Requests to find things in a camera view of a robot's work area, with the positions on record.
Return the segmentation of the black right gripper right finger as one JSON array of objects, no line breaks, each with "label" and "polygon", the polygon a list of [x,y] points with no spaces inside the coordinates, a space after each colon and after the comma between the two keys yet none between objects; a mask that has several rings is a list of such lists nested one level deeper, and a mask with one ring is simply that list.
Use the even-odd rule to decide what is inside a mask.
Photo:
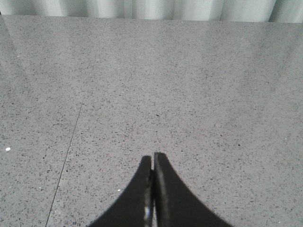
[{"label": "black right gripper right finger", "polygon": [[229,227],[184,184],[166,154],[154,154],[154,199],[159,227]]}]

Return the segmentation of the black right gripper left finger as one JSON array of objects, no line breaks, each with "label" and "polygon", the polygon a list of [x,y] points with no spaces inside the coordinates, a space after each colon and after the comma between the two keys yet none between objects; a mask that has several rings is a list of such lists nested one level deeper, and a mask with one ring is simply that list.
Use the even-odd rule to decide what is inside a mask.
[{"label": "black right gripper left finger", "polygon": [[91,227],[152,226],[152,169],[150,156],[143,156],[128,186]]}]

